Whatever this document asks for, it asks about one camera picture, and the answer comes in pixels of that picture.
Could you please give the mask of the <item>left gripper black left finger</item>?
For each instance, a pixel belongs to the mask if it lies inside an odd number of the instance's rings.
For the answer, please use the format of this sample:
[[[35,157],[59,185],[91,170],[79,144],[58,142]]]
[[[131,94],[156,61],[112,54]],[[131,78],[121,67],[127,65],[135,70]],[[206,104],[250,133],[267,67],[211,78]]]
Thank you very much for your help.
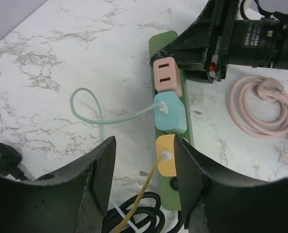
[[[92,151],[36,180],[21,154],[0,143],[0,233],[99,233],[116,158],[111,136]]]

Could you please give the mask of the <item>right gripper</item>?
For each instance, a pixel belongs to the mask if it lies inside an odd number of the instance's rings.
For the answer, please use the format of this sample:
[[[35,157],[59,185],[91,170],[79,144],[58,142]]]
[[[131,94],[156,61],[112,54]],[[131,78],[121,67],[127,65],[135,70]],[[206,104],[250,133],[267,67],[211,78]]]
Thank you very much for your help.
[[[237,0],[210,0],[197,19],[150,62],[173,57],[192,81],[225,79],[227,64],[288,70],[288,14],[259,8],[261,20],[237,20]]]

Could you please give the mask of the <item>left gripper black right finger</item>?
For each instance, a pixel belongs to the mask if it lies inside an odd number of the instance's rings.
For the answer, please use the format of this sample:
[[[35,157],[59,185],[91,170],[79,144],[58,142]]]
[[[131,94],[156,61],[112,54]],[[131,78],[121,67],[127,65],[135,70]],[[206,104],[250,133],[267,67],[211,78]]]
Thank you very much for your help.
[[[174,158],[190,233],[288,233],[288,177],[266,182],[237,173],[179,135]]]

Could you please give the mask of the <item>pink plug adapter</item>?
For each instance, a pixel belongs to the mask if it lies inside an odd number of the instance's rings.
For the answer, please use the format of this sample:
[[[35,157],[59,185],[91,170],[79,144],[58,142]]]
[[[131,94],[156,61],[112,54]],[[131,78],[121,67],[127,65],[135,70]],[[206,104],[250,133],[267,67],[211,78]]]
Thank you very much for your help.
[[[183,96],[180,70],[173,57],[157,59],[153,63],[154,86],[158,93],[174,91]]]

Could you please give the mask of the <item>green power strip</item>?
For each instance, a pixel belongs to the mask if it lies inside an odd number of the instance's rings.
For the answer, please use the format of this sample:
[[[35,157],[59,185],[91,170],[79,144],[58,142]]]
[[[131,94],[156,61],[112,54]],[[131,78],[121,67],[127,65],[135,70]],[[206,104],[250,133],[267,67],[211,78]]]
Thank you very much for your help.
[[[158,58],[151,65],[154,103],[165,107],[154,110],[156,156],[167,156],[158,164],[162,206],[169,211],[180,211],[180,196],[174,153],[174,138],[179,134],[193,143],[190,108],[185,72],[179,69],[173,57]]]

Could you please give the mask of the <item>teal plug adapter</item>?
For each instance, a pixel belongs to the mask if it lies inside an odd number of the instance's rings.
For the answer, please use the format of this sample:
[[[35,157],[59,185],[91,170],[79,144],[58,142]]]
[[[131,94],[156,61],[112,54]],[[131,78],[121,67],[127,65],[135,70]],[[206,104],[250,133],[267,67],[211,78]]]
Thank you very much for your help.
[[[155,126],[158,130],[171,134],[183,134],[187,131],[185,106],[174,91],[155,95],[154,103],[161,103],[154,111]]]

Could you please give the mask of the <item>yellow plug adapter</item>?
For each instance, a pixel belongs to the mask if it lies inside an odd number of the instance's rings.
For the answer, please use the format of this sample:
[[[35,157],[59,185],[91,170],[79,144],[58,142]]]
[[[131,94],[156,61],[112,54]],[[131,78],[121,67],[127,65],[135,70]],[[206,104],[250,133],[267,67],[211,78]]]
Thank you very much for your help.
[[[158,171],[165,177],[176,176],[174,138],[174,134],[167,134],[159,136],[156,140],[157,157],[162,158],[158,164]]]

